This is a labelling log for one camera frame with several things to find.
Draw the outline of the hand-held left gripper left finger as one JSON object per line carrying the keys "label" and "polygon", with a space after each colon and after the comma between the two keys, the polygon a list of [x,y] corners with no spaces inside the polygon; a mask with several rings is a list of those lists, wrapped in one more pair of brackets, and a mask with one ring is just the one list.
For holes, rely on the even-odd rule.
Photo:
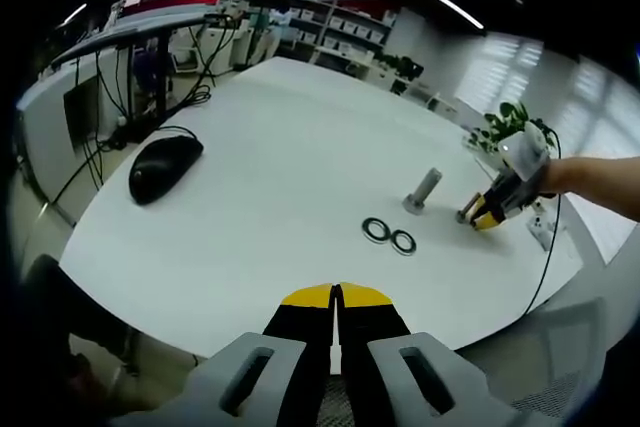
{"label": "hand-held left gripper left finger", "polygon": [[313,426],[330,371],[333,286],[285,297],[262,333],[244,333],[201,363],[183,391],[113,426]]}

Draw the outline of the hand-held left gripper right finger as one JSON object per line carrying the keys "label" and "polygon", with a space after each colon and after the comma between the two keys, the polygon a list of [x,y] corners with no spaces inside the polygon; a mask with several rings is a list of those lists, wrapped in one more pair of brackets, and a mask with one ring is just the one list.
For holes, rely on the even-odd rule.
{"label": "hand-held left gripper right finger", "polygon": [[391,299],[336,286],[341,373],[358,426],[512,426],[485,374],[433,336],[409,331]]}

